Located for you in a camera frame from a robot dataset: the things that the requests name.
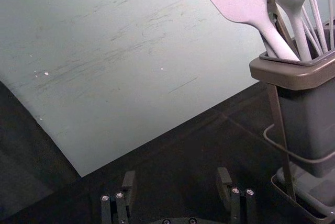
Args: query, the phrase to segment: gray utensil holder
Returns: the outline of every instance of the gray utensil holder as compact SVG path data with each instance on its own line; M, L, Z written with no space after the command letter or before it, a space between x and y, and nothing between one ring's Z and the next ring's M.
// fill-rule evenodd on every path
M326 38L329 30L325 27ZM295 62L269 58L250 63L251 76L277 87L287 150L292 161L315 177L335 168L335 51Z

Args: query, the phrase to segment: spatula handle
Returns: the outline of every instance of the spatula handle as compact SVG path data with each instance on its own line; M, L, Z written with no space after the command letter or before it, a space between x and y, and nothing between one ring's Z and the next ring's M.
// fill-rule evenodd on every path
M302 61L312 60L306 40L301 12L290 14L289 21L291 22L295 40L297 42L300 59Z
M266 39L263 37L262 34L261 37L267 52L267 56L270 58L277 58L276 53L274 53L273 49L270 47L270 45L268 44L268 42L266 41Z
M291 48L287 45L281 35L277 32L270 20L264 20L257 29L267 40L278 58L300 61Z

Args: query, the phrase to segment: bolt head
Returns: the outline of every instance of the bolt head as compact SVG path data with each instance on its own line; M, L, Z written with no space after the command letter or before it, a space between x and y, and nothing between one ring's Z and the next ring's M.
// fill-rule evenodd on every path
M238 188L234 187L232 190L231 190L234 194L239 194L240 191L238 190Z
M109 196L108 196L108 195L103 195L103 196L101 197L101 200L102 200L102 201L108 201L108 200L109 200Z
M247 194L249 194L249 195L254 195L254 191L251 190L251 189L248 189L248 190L247 190Z
M116 194L116 197L117 197L118 199L121 199L123 196L124 196L124 194L121 193L121 192Z
M197 224L198 222L197 222L196 219L194 219L194 218L190 218L190 219L188 220L188 223L189 223L189 224Z

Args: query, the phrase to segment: black surface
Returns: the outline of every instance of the black surface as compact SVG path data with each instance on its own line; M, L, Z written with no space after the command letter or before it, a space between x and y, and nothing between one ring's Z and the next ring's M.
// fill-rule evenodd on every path
M80 178L52 139L0 82L0 220Z
M310 223L271 186L281 163L263 142L270 124L266 89L257 83L5 223L100 223L101 195L116 192L128 170L137 177L131 223L186 216L227 222L217 167L226 167L240 189L256 191L260 223Z

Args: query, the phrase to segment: spatula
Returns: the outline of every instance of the spatula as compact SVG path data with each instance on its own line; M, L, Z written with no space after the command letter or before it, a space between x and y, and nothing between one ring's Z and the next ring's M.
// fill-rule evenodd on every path
M267 13L266 0L211 1L228 20L249 24L258 29L279 58L299 61L272 25Z

